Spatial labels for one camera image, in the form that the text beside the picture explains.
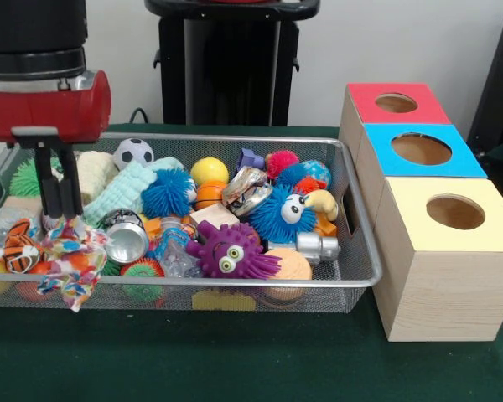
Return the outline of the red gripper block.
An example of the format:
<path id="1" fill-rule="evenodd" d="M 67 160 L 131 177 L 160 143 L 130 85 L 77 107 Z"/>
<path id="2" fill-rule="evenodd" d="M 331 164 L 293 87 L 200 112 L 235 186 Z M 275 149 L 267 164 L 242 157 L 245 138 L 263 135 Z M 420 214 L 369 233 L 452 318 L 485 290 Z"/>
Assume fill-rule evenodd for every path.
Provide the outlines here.
<path id="1" fill-rule="evenodd" d="M 72 78 L 0 81 L 0 142 L 59 139 L 96 142 L 108 127 L 111 90 L 106 73 L 90 71 Z M 51 151 L 43 142 L 34 150 L 43 211 L 50 218 L 82 215 L 80 181 L 70 144 L 60 150 L 63 178 L 52 173 Z"/>

